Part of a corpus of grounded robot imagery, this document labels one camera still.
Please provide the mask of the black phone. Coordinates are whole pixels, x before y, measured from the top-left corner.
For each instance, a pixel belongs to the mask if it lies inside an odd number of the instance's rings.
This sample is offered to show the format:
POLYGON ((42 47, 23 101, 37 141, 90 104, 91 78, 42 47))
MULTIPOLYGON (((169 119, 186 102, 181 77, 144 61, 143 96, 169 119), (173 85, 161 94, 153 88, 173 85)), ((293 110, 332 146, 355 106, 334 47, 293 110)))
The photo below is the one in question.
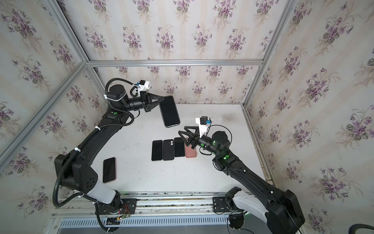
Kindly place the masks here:
POLYGON ((164 126, 174 127, 180 124, 178 110, 173 96, 167 96, 159 104, 164 126))

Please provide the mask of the black phone case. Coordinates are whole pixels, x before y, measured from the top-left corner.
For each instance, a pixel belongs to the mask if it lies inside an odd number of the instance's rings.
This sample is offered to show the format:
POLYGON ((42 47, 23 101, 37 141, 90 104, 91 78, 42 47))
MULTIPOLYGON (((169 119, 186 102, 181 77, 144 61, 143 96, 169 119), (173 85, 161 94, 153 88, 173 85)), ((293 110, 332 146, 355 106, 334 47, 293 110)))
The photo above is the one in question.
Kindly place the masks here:
POLYGON ((163 141, 163 153, 162 159, 164 161, 174 160, 174 140, 167 139, 163 141))

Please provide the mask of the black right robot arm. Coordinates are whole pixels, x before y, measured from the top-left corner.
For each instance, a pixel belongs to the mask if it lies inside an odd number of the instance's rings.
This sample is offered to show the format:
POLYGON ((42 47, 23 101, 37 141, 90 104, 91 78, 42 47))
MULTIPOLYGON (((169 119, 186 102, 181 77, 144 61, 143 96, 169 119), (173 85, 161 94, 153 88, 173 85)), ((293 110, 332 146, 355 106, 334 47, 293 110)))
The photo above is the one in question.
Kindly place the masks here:
POLYGON ((187 146, 197 146, 211 152, 217 170, 237 180, 253 196, 234 187, 226 194, 228 207, 247 211, 264 221, 273 234, 296 234, 305 223, 297 196, 290 190, 282 191, 251 171, 231 150, 224 131, 211 137, 201 135, 198 127, 186 126, 178 134, 187 146))

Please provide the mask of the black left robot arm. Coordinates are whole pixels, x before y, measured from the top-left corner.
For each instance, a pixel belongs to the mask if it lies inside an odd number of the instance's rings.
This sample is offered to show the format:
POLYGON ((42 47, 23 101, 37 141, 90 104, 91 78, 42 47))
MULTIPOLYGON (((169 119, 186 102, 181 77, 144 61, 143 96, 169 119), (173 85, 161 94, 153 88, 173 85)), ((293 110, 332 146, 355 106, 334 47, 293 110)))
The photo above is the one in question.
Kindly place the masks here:
POLYGON ((68 154, 60 154, 54 160, 56 182, 53 188, 52 202, 56 208, 64 206, 76 197, 84 197, 96 204, 103 205, 110 212, 118 212, 123 202, 120 192, 109 188, 100 181, 97 172, 91 167, 94 159, 109 139, 125 126, 133 124, 133 111, 143 109, 150 112, 165 98, 149 92, 146 81, 130 83, 137 94, 128 94, 121 84, 129 83, 122 78, 113 78, 105 85, 104 98, 108 109, 99 125, 68 154))

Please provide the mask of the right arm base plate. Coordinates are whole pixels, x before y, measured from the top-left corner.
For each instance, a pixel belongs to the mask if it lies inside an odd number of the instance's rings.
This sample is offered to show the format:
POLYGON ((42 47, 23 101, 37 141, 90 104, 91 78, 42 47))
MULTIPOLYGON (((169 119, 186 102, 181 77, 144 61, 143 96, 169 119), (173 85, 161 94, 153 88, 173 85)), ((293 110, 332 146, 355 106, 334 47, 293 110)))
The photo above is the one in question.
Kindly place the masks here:
POLYGON ((213 212, 216 214, 224 214, 227 212, 242 212, 243 210, 239 209, 233 199, 226 198, 226 197, 213 197, 213 212))

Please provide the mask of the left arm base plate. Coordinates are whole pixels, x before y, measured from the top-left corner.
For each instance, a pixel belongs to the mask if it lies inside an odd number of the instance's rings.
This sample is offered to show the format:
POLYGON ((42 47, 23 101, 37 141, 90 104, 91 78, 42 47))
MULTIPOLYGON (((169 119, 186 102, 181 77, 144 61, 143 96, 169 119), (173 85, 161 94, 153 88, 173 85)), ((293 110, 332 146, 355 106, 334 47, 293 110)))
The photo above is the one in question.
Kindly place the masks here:
POLYGON ((99 203, 99 215, 133 215, 136 210, 137 199, 121 199, 119 208, 110 207, 108 204, 99 203))

